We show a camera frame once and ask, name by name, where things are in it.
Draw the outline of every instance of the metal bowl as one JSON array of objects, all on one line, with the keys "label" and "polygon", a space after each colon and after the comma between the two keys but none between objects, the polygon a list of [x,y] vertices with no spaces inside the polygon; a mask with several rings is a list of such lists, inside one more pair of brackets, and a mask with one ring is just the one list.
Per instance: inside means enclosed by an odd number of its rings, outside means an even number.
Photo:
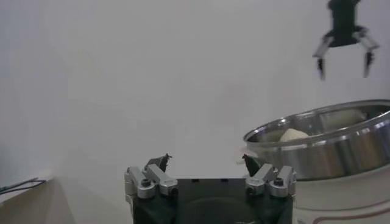
[{"label": "metal bowl", "polygon": [[[307,138],[279,142],[293,128]],[[247,148],[276,167],[293,166],[300,181],[345,177],[390,163],[390,100],[318,108],[262,125]]]}]

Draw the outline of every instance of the white backdrop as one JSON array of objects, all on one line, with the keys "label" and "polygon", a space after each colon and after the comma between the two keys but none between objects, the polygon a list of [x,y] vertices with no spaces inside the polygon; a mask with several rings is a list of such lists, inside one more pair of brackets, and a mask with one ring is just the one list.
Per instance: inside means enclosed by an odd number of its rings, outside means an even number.
[{"label": "white backdrop", "polygon": [[390,1],[362,1],[381,44],[311,58],[326,1],[0,1],[0,185],[41,170],[75,223],[129,223],[123,171],[166,152],[174,177],[239,177],[233,152],[264,122],[389,98]]}]

